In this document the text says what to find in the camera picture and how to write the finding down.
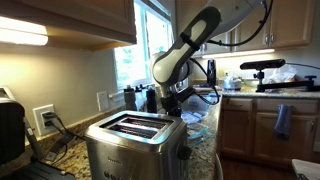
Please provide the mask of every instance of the toaster lever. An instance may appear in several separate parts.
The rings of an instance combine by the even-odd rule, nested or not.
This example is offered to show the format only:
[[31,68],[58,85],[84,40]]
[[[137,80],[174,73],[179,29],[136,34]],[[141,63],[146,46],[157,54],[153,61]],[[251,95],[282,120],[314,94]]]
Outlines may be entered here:
[[181,160],[188,160],[191,156],[192,150],[187,146],[182,146],[178,151],[178,158]]

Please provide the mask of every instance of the cable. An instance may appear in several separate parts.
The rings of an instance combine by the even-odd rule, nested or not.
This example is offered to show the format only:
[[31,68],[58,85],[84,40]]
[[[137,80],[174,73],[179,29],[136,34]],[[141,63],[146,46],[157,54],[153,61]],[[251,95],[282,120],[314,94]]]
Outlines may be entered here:
[[51,165],[54,165],[55,163],[57,163],[58,161],[60,161],[62,158],[64,158],[64,157],[66,156],[66,154],[67,154],[67,152],[68,152],[68,145],[65,144],[64,147],[65,147],[65,149],[64,149],[63,155],[62,155],[58,160],[56,160],[56,161],[54,161],[53,163],[51,163]]
[[[201,71],[206,75],[207,79],[210,79],[209,78],[209,75],[206,73],[206,71],[204,70],[204,68],[201,66],[201,64],[194,58],[190,58],[190,60],[195,63],[200,69]],[[195,93],[202,101],[204,101],[205,103],[209,104],[209,105],[216,105],[219,103],[220,101],[220,98],[219,98],[219,94],[217,92],[217,89],[216,87],[213,85],[212,86],[212,89],[214,90],[214,92],[216,93],[216,96],[217,96],[217,101],[216,102],[210,102],[208,101],[205,97],[201,96],[200,94],[198,93]]]
[[63,128],[66,132],[68,132],[68,133],[70,133],[70,134],[72,134],[72,135],[76,136],[77,138],[79,138],[79,139],[81,139],[81,140],[85,141],[85,139],[84,139],[83,137],[81,137],[81,136],[79,136],[79,135],[77,135],[77,134],[75,134],[75,133],[73,133],[73,132],[69,131],[69,130],[68,130],[68,129],[63,125],[63,123],[62,123],[62,121],[61,121],[61,119],[60,119],[60,117],[59,117],[59,116],[57,116],[57,119],[58,119],[59,123],[61,124],[62,128]]
[[319,67],[311,66],[311,65],[299,64],[299,63],[286,63],[286,64],[289,64],[289,65],[296,65],[296,66],[305,66],[305,67],[309,67],[309,68],[314,68],[314,69],[318,69],[318,70],[320,70],[320,68],[319,68]]
[[[79,135],[77,135],[77,134],[69,131],[69,130],[64,126],[64,124],[62,123],[62,120],[60,119],[60,117],[59,117],[56,113],[48,112],[48,113],[43,114],[43,117],[44,117],[45,119],[53,119],[53,118],[56,118],[56,119],[58,120],[58,122],[61,124],[62,128],[63,128],[67,133],[70,133],[70,134],[76,136],[77,138],[79,138],[79,139],[81,139],[81,140],[83,140],[83,141],[85,140],[83,137],[81,137],[81,136],[79,136]],[[51,122],[51,121],[47,121],[47,122],[45,123],[45,125],[47,126],[47,124],[48,124],[48,126],[53,126],[53,127],[55,127],[57,130],[59,130],[59,132],[60,132],[61,134],[64,134],[64,132],[61,131],[61,129],[60,129],[59,127],[57,127],[53,122],[51,122],[51,123],[49,123],[49,122]]]
[[256,37],[256,35],[261,31],[261,29],[263,28],[263,26],[267,22],[267,19],[268,19],[269,15],[271,13],[271,10],[272,10],[273,0],[271,0],[269,10],[268,10],[268,6],[265,1],[263,1],[262,4],[265,9],[264,17],[261,21],[259,21],[260,25],[257,28],[257,30],[248,39],[246,39],[240,43],[235,43],[235,44],[225,44],[225,43],[222,43],[221,40],[219,42],[213,41],[213,40],[208,40],[207,43],[217,44],[219,46],[241,46],[241,45],[246,44],[247,42],[251,41],[254,37]]

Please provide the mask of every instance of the cabinet handle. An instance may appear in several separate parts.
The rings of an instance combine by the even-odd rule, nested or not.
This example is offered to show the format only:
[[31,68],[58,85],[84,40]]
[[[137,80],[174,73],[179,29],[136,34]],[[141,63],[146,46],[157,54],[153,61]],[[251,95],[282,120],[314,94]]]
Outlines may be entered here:
[[242,104],[229,104],[229,106],[241,107]]
[[314,129],[314,121],[312,120],[312,121],[311,121],[311,129],[310,129],[310,132],[312,132],[313,129]]
[[274,42],[274,35],[273,35],[273,33],[270,35],[270,44],[273,44],[273,42]]
[[266,34],[266,36],[264,38],[264,43],[267,45],[269,44],[269,35],[268,34]]
[[201,53],[203,53],[204,51],[207,50],[207,43],[203,43],[201,46],[200,46],[200,51]]

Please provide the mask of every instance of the wall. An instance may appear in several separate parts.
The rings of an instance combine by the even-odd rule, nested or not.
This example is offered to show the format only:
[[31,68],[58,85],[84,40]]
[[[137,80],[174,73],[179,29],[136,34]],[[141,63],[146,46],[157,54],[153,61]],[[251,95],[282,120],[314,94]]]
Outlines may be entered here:
[[[97,92],[115,93],[113,53],[0,44],[0,85],[36,127],[33,108],[53,104],[65,125],[99,114]],[[119,106],[109,101],[109,107]]]

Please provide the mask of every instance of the dish towel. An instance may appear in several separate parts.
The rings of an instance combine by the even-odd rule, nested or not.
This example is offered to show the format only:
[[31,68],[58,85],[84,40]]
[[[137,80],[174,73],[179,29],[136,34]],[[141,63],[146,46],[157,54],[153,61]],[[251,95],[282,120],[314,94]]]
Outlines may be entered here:
[[274,130],[277,138],[281,140],[288,140],[291,128],[291,106],[279,105],[278,118]]

